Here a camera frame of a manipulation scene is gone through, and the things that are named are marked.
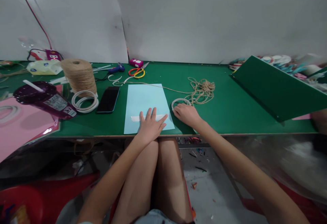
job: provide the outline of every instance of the purple plastic cup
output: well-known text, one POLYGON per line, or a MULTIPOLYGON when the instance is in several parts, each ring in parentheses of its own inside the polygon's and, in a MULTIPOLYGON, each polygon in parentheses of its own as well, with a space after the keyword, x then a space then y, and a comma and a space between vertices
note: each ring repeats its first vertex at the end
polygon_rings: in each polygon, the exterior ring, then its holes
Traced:
POLYGON ((71 119, 77 115, 76 109, 59 94, 53 84, 44 81, 33 82, 44 92, 39 92, 29 85, 15 90, 13 96, 23 105, 31 105, 62 119, 71 119))

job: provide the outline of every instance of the smartphone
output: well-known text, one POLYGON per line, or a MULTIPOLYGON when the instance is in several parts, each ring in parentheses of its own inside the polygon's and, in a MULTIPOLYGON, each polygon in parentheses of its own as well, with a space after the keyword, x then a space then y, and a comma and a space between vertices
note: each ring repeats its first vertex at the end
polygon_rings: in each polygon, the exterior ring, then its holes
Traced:
POLYGON ((108 87, 101 98, 96 113, 112 113, 115 110, 120 87, 108 87))

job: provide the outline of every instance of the twine spool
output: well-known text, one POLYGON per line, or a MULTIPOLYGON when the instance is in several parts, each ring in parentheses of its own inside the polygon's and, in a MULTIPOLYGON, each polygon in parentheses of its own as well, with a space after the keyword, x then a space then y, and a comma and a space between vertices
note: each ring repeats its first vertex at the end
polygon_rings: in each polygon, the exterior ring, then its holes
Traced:
MULTIPOLYGON (((64 59, 60 65, 74 93, 88 90, 96 94, 92 65, 89 62, 80 59, 64 59)), ((78 96, 89 96, 89 93, 82 93, 78 96)))

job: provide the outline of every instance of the white partition wall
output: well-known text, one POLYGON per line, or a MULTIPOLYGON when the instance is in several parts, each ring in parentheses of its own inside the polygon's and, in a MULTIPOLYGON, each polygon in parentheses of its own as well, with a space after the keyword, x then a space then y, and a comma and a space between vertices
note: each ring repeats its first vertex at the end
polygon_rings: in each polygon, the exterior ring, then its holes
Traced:
MULTIPOLYGON (((127 63, 117 0, 28 0, 52 47, 66 58, 127 63)), ((25 60, 19 36, 42 42, 46 37, 24 0, 0 1, 0 60, 25 60)))
POLYGON ((228 63, 327 56, 327 0, 118 0, 130 58, 228 63))

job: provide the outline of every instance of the green tabletop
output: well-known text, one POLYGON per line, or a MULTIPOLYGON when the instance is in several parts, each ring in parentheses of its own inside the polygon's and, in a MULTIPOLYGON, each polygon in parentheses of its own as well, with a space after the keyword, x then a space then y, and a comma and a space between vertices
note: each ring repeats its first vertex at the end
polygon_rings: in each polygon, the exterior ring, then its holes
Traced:
MULTIPOLYGON (((108 63, 94 63, 94 67, 108 65, 108 63)), ((119 78, 124 81, 128 71, 132 68, 124 64, 124 73, 116 73, 112 79, 119 78)), ((20 69, 21 66, 10 68, 9 73, 20 69)), ((206 104, 195 105, 200 116, 206 120, 218 133, 222 135, 243 135, 243 134, 282 134, 282 133, 316 133, 310 120, 288 120, 278 123, 267 111, 265 111, 246 91, 244 91, 230 76, 231 70, 226 65, 212 64, 185 64, 185 63, 160 63, 150 62, 146 74, 141 79, 130 79, 131 82, 161 83, 164 87, 173 90, 191 92, 193 91, 188 77, 197 81, 207 79, 214 82, 216 89, 214 98, 206 104)), ((95 74, 103 78, 106 71, 99 71, 95 74)), ((8 90, 13 92, 23 85, 22 80, 29 81, 50 81, 51 79, 63 76, 63 72, 56 76, 32 76, 30 73, 10 77, 7 81, 0 83, 0 86, 9 86, 0 90, 0 95, 8 90)), ((99 100, 104 90, 112 86, 109 80, 96 82, 99 100)), ((115 111, 112 114, 96 114, 95 111, 89 114, 78 114, 75 118, 61 121, 61 130, 51 135, 53 138, 69 137, 120 137, 124 135, 125 110, 128 84, 120 88, 115 111)), ((68 87, 64 85, 64 95, 67 97, 68 87)), ((184 98, 186 95, 164 89, 169 107, 171 102, 177 98, 184 98)), ((165 130, 161 133, 167 135, 193 135, 192 128, 180 122, 171 112, 175 129, 165 130)))

